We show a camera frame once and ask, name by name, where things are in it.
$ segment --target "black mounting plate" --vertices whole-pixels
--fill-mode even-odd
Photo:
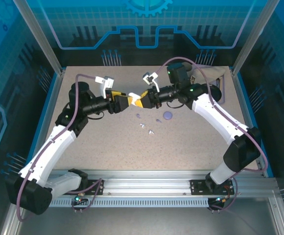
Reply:
[[[88,180],[88,185],[87,188],[90,187],[92,184],[94,184],[97,180]],[[94,195],[95,191],[97,189],[97,187],[100,187],[100,189],[97,192],[97,195],[103,195],[103,191],[104,191],[104,180],[102,180],[100,185],[95,185],[92,189],[90,189],[89,191],[85,192],[85,195]]]
[[[206,186],[205,180],[190,180],[191,195],[228,195],[228,191],[224,186],[228,186],[230,195],[234,195],[235,191],[231,180],[226,180],[215,188],[212,193]]]

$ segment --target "small purple disc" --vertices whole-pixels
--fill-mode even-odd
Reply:
[[[166,120],[170,120],[170,119],[172,119],[172,113],[166,111],[166,112],[164,112],[163,117],[164,117],[164,119],[166,119]]]

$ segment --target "speckled surface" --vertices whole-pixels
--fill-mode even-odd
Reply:
[[[142,76],[156,69],[158,66],[67,67],[48,134],[69,100],[68,92],[78,73],[110,76],[115,79],[113,90],[141,94],[149,88]],[[160,86],[169,85],[165,69],[158,80]],[[91,91],[99,95],[99,85],[93,80],[81,78],[80,81],[87,81]],[[228,67],[225,95],[224,109],[244,122]],[[165,111],[172,112],[171,120],[163,118]],[[122,113],[110,115],[105,112],[102,120],[90,120],[77,140],[67,148],[55,169],[208,170],[221,163],[227,148],[213,127],[187,107],[174,110],[164,104],[160,109],[149,110],[130,106]],[[257,168],[255,163],[249,167]]]

